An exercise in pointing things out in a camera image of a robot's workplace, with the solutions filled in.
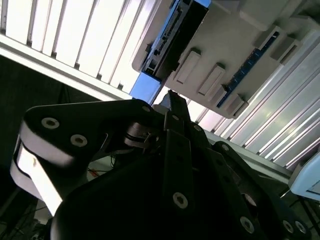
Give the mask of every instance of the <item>screw hole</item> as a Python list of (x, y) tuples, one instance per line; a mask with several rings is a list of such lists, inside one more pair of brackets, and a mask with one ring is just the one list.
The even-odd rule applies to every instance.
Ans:
[(184, 204), (184, 199), (181, 197), (181, 196), (178, 196), (177, 198), (176, 198), (176, 200), (180, 203), (180, 204)]
[(49, 126), (54, 126), (54, 125), (56, 125), (55, 122), (52, 121), (52, 120), (47, 120), (45, 123), (48, 124)]
[(83, 144), (84, 143), (84, 141), (80, 137), (77, 137), (74, 141), (76, 143), (78, 143), (78, 144)]

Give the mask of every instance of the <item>horizontal slat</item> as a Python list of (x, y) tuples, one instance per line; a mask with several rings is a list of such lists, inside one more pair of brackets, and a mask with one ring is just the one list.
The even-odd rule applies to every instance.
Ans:
[(131, 99), (127, 93), (1, 34), (0, 55), (97, 99)]
[(202, 118), (202, 120), (199, 122), (199, 126), (202, 127), (203, 129), (211, 132), (212, 130), (215, 130), (215, 127), (217, 126), (217, 124), (219, 123), (219, 121), (221, 121), (221, 119), (223, 119), (224, 117), (222, 117), (221, 115), (219, 115), (218, 113), (209, 110), (204, 117)]
[(130, 36), (125, 44), (123, 52), (119, 58), (114, 74), (112, 75), (111, 85), (116, 86), (121, 84), (123, 86), (123, 91), (129, 93), (134, 86), (139, 72), (132, 68), (133, 56), (137, 50), (137, 44), (139, 39), (145, 30), (146, 24), (148, 24), (148, 19), (153, 11), (156, 0), (146, 0), (137, 16), (134, 23)]
[(259, 150), (259, 155), (271, 160), (273, 157), (272, 154), (280, 147), (280, 143), (295, 129), (301, 127), (301, 125), (318, 109), (320, 109), (320, 100), (307, 105), (300, 114), (293, 118), (292, 121), (290, 121), (281, 131), (275, 134), (274, 137)]
[(319, 138), (320, 118), (318, 118), (312, 125), (308, 126), (303, 132), (297, 135), (289, 145), (281, 150), (274, 157), (274, 162), (284, 167), (290, 160), (295, 158), (302, 152), (306, 146), (311, 145)]
[(27, 43), (32, 0), (9, 0), (5, 34), (20, 43)]
[(56, 59), (69, 66), (76, 63), (93, 0), (67, 0), (56, 46)]
[(317, 47), (305, 58), (305, 60), (286, 77), (272, 94), (272, 96), (263, 104), (263, 108), (268, 111), (258, 111), (254, 117), (250, 118), (245, 126), (232, 138), (232, 142), (243, 146), (251, 136), (257, 133), (259, 128), (271, 117), (288, 98), (297, 91), (319, 67), (320, 62), (320, 37), (317, 39)]
[(305, 129), (311, 126), (317, 119), (320, 118), (320, 110), (317, 109), (313, 114), (311, 114), (306, 120), (304, 120), (297, 128), (291, 131), (275, 148), (270, 151), (265, 158), (272, 160), (277, 159), (279, 155), (282, 154), (282, 150), (289, 146), (293, 139), (302, 134)]
[(32, 48), (37, 51), (41, 51), (44, 44), (50, 6), (50, 0), (38, 0), (36, 4), (31, 40)]
[(98, 75), (123, 4), (124, 0), (98, 2), (80, 52), (80, 71)]
[(286, 124), (298, 115), (309, 103), (319, 99), (320, 66), (316, 72), (306, 79), (300, 89), (297, 90), (285, 102), (273, 116), (249, 139), (245, 148), (257, 153), (274, 135), (279, 133)]
[[(126, 42), (128, 41), (128, 35), (134, 27), (133, 24), (135, 23), (139, 8), (141, 7), (141, 1), (130, 0), (123, 7), (124, 9), (119, 17), (99, 72), (102, 75), (101, 80), (105, 83), (109, 83), (111, 81), (111, 77), (118, 64), (119, 57), (124, 50)], [(111, 85), (117, 88), (119, 82), (111, 82)]]
[(54, 46), (63, 1), (64, 0), (50, 1), (51, 5), (42, 46), (42, 52), (48, 56), (51, 56)]
[(275, 90), (286, 80), (286, 78), (292, 74), (292, 72), (302, 63), (302, 61), (310, 54), (312, 50), (318, 45), (318, 38), (320, 32), (311, 32), (303, 41), (303, 45), (295, 56), (285, 65), (280, 66), (264, 83), (259, 91), (248, 101), (249, 106), (244, 112), (236, 119), (227, 121), (222, 124), (216, 131), (216, 134), (221, 135), (223, 138), (233, 138), (239, 133), (245, 126), (248, 126), (248, 121), (254, 119), (257, 112), (265, 112), (265, 102), (271, 97)]

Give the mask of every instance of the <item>ceiling panel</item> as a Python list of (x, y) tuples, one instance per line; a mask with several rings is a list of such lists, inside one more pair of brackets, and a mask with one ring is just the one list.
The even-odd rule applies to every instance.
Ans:
[(86, 30), (93, 0), (67, 0), (59, 31), (56, 59), (74, 66)]
[[(94, 90), (86, 92), (103, 100), (130, 98), (127, 93), (139, 75), (131, 66), (133, 56), (160, 0), (37, 0), (34, 16), (32, 0), (8, 2), (7, 12), (6, 7), (1, 10), (0, 41), (31, 56), (34, 60), (30, 68), (79, 89), (94, 85)], [(5, 37), (3, 29), (17, 42)], [(29, 34), (31, 48), (26, 46)], [(320, 142), (320, 31), (311, 32), (302, 43), (295, 56), (248, 101), (249, 106), (237, 119), (226, 119), (182, 96), (191, 119), (266, 161), (286, 168), (295, 164)], [(15, 53), (0, 52), (28, 65)], [(40, 69), (37, 61), (51, 70)], [(79, 81), (74, 84), (70, 79)], [(116, 97), (101, 97), (106, 91)], [(160, 103), (167, 91), (164, 87), (154, 103)]]
[(123, 4), (124, 0), (98, 1), (80, 52), (80, 71), (98, 75)]

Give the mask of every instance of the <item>black surface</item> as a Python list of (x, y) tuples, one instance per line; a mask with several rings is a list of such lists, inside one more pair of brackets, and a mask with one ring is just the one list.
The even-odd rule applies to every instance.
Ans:
[[(62, 83), (0, 56), (0, 164), (8, 168), (20, 124), (27, 109), (58, 102)], [(67, 87), (70, 101), (92, 102), (95, 98)]]

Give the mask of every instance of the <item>blue stripe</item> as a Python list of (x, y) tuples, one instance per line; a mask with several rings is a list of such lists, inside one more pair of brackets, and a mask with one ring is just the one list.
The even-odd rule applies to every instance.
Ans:
[(220, 108), (229, 95), (235, 90), (235, 88), (241, 83), (245, 76), (250, 72), (259, 59), (266, 53), (268, 48), (274, 43), (279, 36), (279, 32), (275, 31), (270, 39), (266, 42), (263, 48), (260, 50), (255, 48), (249, 57), (245, 60), (239, 70), (233, 75), (228, 85), (225, 86), (226, 94), (217, 104), (217, 108)]

